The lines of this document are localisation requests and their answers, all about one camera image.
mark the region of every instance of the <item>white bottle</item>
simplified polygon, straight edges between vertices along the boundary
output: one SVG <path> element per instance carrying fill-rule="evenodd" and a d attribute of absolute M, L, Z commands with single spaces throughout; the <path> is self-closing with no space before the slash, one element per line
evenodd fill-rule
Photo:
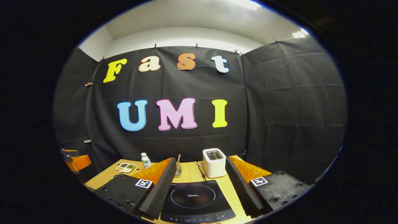
<path fill-rule="evenodd" d="M 141 153 L 141 160 L 142 160 L 142 163 L 144 164 L 145 169 L 152 166 L 152 164 L 150 163 L 150 160 L 145 152 Z"/>

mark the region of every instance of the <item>power cord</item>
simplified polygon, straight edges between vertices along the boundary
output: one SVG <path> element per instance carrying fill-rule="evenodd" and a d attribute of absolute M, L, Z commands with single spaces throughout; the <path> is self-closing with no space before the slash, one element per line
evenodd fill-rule
<path fill-rule="evenodd" d="M 197 163 L 197 162 L 195 162 L 197 165 L 198 165 L 198 168 L 199 168 L 199 171 L 200 171 L 200 173 L 202 174 L 202 177 L 205 179 L 205 181 L 207 181 L 206 180 L 206 175 L 204 174 L 204 173 L 202 173 L 202 170 L 200 169 L 200 167 L 199 166 L 201 166 L 199 163 Z"/>

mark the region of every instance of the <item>induction cooktop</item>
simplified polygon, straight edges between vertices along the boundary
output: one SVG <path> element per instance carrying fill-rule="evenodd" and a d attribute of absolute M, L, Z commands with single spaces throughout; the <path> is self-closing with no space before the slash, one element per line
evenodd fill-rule
<path fill-rule="evenodd" d="M 160 219 L 174 223 L 211 223 L 235 217 L 217 181 L 172 183 Z"/>

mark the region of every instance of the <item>white wall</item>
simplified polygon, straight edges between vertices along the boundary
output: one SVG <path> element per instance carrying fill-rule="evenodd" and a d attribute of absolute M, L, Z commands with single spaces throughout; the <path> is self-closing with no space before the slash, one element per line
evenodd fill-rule
<path fill-rule="evenodd" d="M 263 46 L 263 44 L 252 39 L 217 29 L 168 27 L 146 30 L 119 38 L 112 42 L 104 56 L 111 57 L 138 49 L 152 48 L 155 43 L 157 47 L 196 46 L 196 43 L 198 43 L 198 47 L 231 52 L 238 50 L 242 54 Z"/>
<path fill-rule="evenodd" d="M 109 34 L 108 29 L 106 26 L 102 26 L 86 38 L 79 45 L 79 48 L 96 61 L 99 61 L 105 55 L 106 50 L 112 42 L 113 38 Z"/>

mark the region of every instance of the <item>wooden table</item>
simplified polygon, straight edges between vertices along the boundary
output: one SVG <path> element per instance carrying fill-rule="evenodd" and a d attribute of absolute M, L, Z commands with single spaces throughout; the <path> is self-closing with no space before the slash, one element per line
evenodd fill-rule
<path fill-rule="evenodd" d="M 85 185 L 87 187 L 91 187 L 93 189 L 97 189 L 101 187 L 102 185 L 106 184 L 109 180 L 113 178 L 113 176 L 120 174 L 116 170 L 116 167 L 118 164 L 121 163 L 132 163 L 135 164 L 136 167 L 134 170 L 132 170 L 130 173 L 124 173 L 126 175 L 132 176 L 141 170 L 144 169 L 144 165 L 142 164 L 141 161 L 131 161 L 131 160 L 126 160 L 126 159 L 121 159 L 112 166 L 108 167 L 106 170 L 95 176 L 93 179 L 89 180 Z M 202 174 L 200 173 L 198 169 L 198 165 L 194 162 L 189 162 L 189 163 L 181 163 L 181 176 L 180 177 L 175 177 L 173 179 L 173 183 L 190 183 L 190 182 L 199 182 L 199 181 L 205 181 L 202 177 Z M 205 170 L 203 167 L 200 167 L 202 172 L 205 173 Z M 222 193 L 224 194 L 226 200 L 228 201 L 229 205 L 231 206 L 232 210 L 235 213 L 235 218 L 228 219 L 225 221 L 222 221 L 222 224 L 239 224 L 239 223 L 246 223 L 251 220 L 250 216 L 246 216 L 242 205 L 239 201 L 239 198 L 235 192 L 234 187 L 232 186 L 231 180 L 229 179 L 228 174 L 226 174 L 223 177 L 217 177 L 217 178 L 208 178 L 206 177 L 207 180 L 216 180 Z M 153 223 L 159 223 L 159 224 L 169 224 L 172 222 L 165 222 L 163 220 L 160 220 L 160 217 L 158 220 L 149 220 L 146 218 L 143 218 L 145 220 L 148 220 Z"/>

